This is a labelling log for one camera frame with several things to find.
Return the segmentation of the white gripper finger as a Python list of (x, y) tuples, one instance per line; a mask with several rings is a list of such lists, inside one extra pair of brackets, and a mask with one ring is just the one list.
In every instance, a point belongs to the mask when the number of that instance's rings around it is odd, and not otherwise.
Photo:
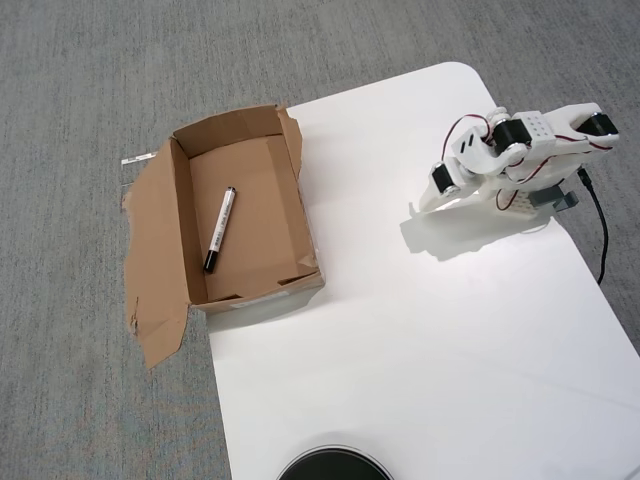
[(439, 189), (434, 182), (430, 182), (422, 193), (418, 209), (420, 212), (428, 213), (437, 209), (439, 206)]
[(429, 211), (436, 212), (440, 210), (446, 210), (448, 208), (455, 208), (460, 202), (463, 202), (473, 194), (470, 189), (453, 189), (450, 188), (444, 193), (435, 190), (433, 198), (429, 204)]

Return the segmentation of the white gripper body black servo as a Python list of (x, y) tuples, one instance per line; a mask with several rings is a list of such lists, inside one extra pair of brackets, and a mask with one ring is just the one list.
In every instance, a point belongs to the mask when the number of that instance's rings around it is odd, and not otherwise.
[(508, 165), (525, 157), (525, 144), (514, 143), (501, 153), (481, 139), (479, 127), (469, 129), (456, 140), (432, 168), (431, 183), (436, 193), (475, 193)]

